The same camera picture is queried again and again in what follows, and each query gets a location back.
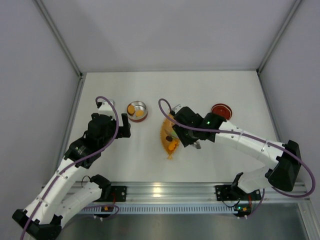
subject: gray wall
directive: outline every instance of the gray wall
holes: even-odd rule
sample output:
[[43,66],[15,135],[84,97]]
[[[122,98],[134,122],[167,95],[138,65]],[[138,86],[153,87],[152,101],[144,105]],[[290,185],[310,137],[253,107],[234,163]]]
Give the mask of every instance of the gray wall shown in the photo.
[[0,7],[0,239],[50,178],[77,76],[31,0]]
[[84,72],[257,69],[294,0],[43,0]]
[[[318,187],[311,196],[320,218],[320,1],[306,0],[262,71],[261,79],[283,140],[300,145]],[[303,179],[310,183],[305,171]]]

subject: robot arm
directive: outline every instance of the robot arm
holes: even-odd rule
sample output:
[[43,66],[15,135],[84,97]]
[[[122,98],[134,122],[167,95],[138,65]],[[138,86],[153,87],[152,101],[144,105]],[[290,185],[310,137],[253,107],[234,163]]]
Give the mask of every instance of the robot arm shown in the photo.
[[177,113],[171,112],[171,114],[174,116],[174,120],[185,126],[217,130],[216,132],[197,131],[186,129],[177,124],[174,125],[173,129],[184,147],[192,145],[197,140],[210,140],[214,143],[228,145],[265,165],[265,167],[251,172],[239,173],[231,185],[234,191],[243,191],[243,194],[249,194],[266,187],[275,187],[286,192],[293,190],[301,164],[284,151],[271,147],[271,145],[285,148],[300,158],[299,145],[296,142],[289,140],[287,144],[284,144],[265,139],[261,140],[261,138],[258,138],[261,141],[257,141],[246,137],[251,135],[257,139],[254,135],[233,125],[224,117],[210,112],[202,118],[189,107],[183,107]]
[[[25,209],[16,210],[12,216],[22,228],[29,221],[26,232],[37,240],[56,239],[75,214],[89,203],[105,200],[109,196],[110,181],[96,175],[91,177],[85,187],[64,200],[73,184],[84,177],[94,161],[101,156],[101,153],[94,153],[106,146],[115,135],[116,120],[112,108],[106,102],[99,102],[97,106],[98,113],[91,115],[87,131],[70,144],[58,169],[41,193]],[[123,126],[118,128],[116,139],[131,136],[127,114],[121,117]]]

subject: black wire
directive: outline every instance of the black wire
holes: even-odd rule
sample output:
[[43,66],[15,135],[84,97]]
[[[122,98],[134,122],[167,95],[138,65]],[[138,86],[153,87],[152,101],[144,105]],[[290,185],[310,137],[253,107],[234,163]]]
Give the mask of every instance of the black wire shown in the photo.
[[84,186],[83,186],[83,182],[84,182],[85,177],[88,177],[89,180],[91,181],[91,177],[89,177],[88,175],[85,175],[85,176],[82,178],[82,180],[81,180],[81,188],[84,187]]
[[235,204],[232,205],[232,206],[227,205],[224,201],[222,201],[222,202],[223,202],[223,204],[226,205],[228,208],[234,208],[235,206],[237,206],[237,205],[240,203],[240,200],[238,200],[238,202],[235,203]]

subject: bowl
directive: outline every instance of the bowl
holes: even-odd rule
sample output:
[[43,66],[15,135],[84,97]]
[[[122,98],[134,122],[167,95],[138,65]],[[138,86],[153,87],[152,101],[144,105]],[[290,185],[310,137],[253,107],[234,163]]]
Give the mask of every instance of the bowl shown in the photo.
[[[132,105],[134,106],[134,113],[133,114],[129,114],[128,113],[128,107]],[[144,112],[144,114],[142,116],[136,116],[137,111],[142,110]],[[139,123],[142,122],[143,120],[145,120],[148,116],[148,109],[146,104],[143,101],[133,101],[131,102],[127,107],[126,107],[126,113],[128,114],[128,118],[135,123]]]

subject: perforated metal strip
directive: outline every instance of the perforated metal strip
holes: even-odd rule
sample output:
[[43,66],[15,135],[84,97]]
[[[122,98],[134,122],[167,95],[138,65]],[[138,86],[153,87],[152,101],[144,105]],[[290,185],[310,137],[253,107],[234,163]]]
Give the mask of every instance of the perforated metal strip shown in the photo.
[[[118,214],[232,214],[233,208],[223,204],[117,204]],[[81,214],[110,214],[101,207],[85,209]]]

